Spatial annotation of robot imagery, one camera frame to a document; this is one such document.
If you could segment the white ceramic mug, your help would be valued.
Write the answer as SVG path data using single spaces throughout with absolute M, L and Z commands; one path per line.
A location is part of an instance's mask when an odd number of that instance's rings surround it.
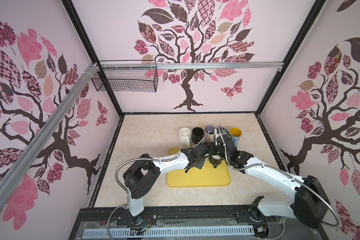
M 178 135 L 179 142 L 186 145 L 187 147 L 191 146 L 191 130 L 189 128 L 181 128 Z

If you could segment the pink iridescent mug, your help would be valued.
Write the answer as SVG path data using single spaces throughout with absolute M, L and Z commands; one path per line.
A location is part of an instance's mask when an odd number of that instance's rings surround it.
M 213 125 L 207 125 L 204 130 L 206 132 L 205 143 L 214 143 L 216 141 L 216 127 Z

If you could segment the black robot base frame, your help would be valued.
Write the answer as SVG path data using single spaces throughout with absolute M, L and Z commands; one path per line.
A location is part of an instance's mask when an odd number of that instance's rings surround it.
M 288 217 L 265 217 L 250 205 L 146 207 L 132 217 L 124 208 L 87 208 L 78 213 L 69 239 L 82 240 L 86 229 L 253 226 L 254 236 L 172 237 L 129 240 L 326 240 L 323 227 L 311 229 Z

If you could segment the black ceramic mug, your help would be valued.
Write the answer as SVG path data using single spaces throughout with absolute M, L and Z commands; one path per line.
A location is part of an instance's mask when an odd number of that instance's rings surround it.
M 194 144 L 198 144 L 205 136 L 205 132 L 202 128 L 200 127 L 195 127 L 192 129 L 192 142 Z

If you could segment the grey ceramic mug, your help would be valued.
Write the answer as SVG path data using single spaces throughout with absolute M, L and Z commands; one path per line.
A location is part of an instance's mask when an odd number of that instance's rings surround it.
M 216 141 L 222 143 L 230 139 L 229 132 L 225 128 L 216 128 Z

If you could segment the blue butterfly mug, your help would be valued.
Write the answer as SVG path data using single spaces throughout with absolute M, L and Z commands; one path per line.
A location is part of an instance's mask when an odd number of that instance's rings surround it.
M 237 147 L 239 145 L 239 140 L 242 136 L 242 131 L 239 128 L 232 127 L 229 130 L 229 134 L 233 139 L 235 146 Z

